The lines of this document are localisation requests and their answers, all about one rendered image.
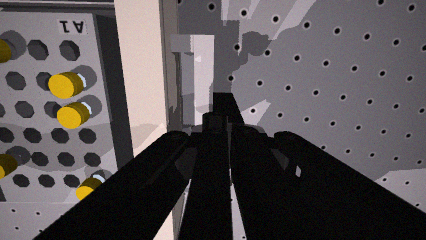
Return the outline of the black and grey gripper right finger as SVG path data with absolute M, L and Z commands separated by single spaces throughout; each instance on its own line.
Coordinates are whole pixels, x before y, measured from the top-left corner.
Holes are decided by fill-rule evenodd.
M 268 137 L 223 98 L 247 240 L 426 240 L 425 212 L 295 133 Z

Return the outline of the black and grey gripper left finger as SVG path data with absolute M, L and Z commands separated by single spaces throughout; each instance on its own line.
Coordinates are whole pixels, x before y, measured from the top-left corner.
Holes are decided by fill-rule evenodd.
M 170 131 L 32 240 L 153 240 L 190 182 L 178 240 L 233 240 L 223 93 L 191 136 Z

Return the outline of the grey flat base plate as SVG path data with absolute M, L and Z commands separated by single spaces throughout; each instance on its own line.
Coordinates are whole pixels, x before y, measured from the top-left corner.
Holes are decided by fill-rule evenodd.
M 426 213 L 426 0 L 178 0 L 214 35 L 213 92 L 245 124 L 295 133 Z M 77 203 L 0 203 L 32 240 Z

